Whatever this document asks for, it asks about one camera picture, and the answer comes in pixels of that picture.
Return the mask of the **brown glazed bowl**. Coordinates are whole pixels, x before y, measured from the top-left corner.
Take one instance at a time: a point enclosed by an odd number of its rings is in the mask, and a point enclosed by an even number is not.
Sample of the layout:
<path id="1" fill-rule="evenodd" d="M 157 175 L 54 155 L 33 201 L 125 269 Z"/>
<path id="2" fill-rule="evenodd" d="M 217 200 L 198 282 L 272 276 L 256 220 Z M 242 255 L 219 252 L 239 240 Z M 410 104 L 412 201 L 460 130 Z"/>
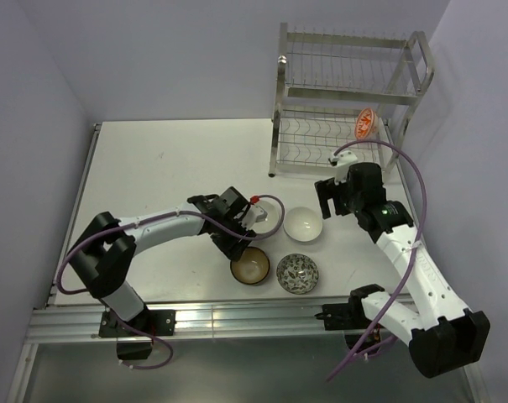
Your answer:
<path id="1" fill-rule="evenodd" d="M 260 248 L 248 247 L 238 261 L 230 262 L 233 278 L 244 285 L 258 285 L 270 273 L 271 262 L 267 254 Z"/>

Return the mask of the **black white floral bowl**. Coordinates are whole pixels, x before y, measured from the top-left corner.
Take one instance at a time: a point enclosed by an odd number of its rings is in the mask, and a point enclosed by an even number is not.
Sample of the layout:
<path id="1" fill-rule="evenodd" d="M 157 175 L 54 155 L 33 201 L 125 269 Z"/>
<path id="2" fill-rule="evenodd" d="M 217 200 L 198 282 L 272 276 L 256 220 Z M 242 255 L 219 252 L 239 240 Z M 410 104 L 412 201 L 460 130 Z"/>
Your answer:
<path id="1" fill-rule="evenodd" d="M 276 267 L 279 285 L 294 295 L 311 292 L 318 283 L 319 269 L 316 263 L 304 254 L 288 254 Z"/>

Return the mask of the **orange patterned bowl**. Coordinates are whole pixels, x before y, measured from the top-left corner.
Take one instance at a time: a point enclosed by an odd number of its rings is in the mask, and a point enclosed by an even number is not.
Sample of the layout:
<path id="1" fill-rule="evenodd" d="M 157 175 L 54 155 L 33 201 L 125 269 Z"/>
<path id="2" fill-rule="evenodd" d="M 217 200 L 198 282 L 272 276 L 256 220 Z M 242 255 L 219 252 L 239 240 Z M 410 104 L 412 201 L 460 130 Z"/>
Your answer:
<path id="1" fill-rule="evenodd" d="M 355 121 L 354 136 L 356 139 L 367 139 L 379 131 L 379 117 L 371 107 L 363 109 Z"/>

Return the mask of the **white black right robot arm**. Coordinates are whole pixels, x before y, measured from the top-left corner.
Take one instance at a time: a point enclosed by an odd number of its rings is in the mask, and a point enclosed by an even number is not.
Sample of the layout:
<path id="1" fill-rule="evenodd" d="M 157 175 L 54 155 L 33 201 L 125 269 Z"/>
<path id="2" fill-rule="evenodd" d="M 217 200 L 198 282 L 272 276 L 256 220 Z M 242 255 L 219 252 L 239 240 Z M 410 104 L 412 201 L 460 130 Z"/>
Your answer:
<path id="1" fill-rule="evenodd" d="M 445 280 L 409 212 L 388 200 L 380 166 L 351 165 L 344 181 L 317 181 L 315 189 L 323 218 L 356 217 L 394 265 L 416 307 L 391 300 L 379 285 L 365 285 L 351 291 L 338 320 L 356 328 L 384 327 L 408 346 L 427 378 L 479 361 L 490 332 L 488 317 L 472 311 Z"/>

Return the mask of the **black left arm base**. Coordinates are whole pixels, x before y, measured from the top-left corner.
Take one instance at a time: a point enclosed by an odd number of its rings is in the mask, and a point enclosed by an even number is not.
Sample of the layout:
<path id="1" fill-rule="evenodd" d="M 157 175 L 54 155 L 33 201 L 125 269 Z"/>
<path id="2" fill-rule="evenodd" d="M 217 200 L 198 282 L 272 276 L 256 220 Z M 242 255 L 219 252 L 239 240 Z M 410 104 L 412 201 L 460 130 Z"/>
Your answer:
<path id="1" fill-rule="evenodd" d="M 174 350 L 163 337 L 175 332 L 175 310 L 149 310 L 141 312 L 131 321 L 123 321 L 113 311 L 105 311 L 98 330 L 99 338 L 116 340 L 116 355 L 121 364 L 133 369 L 156 369 L 167 365 Z M 146 364 L 152 353 L 166 352 L 163 361 Z"/>

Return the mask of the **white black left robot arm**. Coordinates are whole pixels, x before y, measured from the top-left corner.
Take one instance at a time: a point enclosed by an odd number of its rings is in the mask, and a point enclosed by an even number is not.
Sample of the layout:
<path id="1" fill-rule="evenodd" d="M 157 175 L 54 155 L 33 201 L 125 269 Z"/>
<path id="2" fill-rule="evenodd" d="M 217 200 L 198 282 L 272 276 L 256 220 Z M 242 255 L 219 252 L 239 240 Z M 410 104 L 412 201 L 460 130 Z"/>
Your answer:
<path id="1" fill-rule="evenodd" d="M 115 312 L 118 325 L 129 335 L 139 335 L 149 315 L 127 282 L 135 256 L 178 238 L 207 234 L 226 258 L 236 261 L 256 236 L 253 226 L 265 218 L 264 209 L 232 186 L 220 196 L 192 196 L 155 215 L 115 218 L 104 212 L 94 217 L 66 260 L 91 296 Z"/>

